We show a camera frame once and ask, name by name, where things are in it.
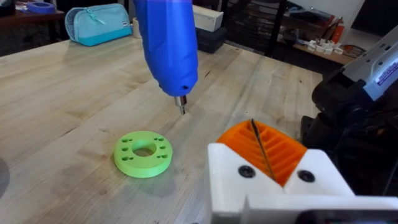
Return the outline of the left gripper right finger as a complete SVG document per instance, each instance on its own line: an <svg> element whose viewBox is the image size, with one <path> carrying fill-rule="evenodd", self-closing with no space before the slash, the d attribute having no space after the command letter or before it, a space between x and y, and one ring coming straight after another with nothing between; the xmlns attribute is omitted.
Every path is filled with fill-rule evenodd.
<svg viewBox="0 0 398 224"><path fill-rule="evenodd" d="M265 163L266 183L286 195L349 196L354 193L319 149L306 149L287 135L255 120L251 129Z"/></svg>

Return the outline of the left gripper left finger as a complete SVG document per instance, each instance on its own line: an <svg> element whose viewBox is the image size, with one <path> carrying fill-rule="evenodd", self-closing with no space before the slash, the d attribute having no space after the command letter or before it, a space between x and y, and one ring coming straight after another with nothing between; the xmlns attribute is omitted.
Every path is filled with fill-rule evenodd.
<svg viewBox="0 0 398 224"><path fill-rule="evenodd" d="M250 120L208 145L207 168L211 215L241 213L248 195L282 193L282 187L267 176L269 168Z"/></svg>

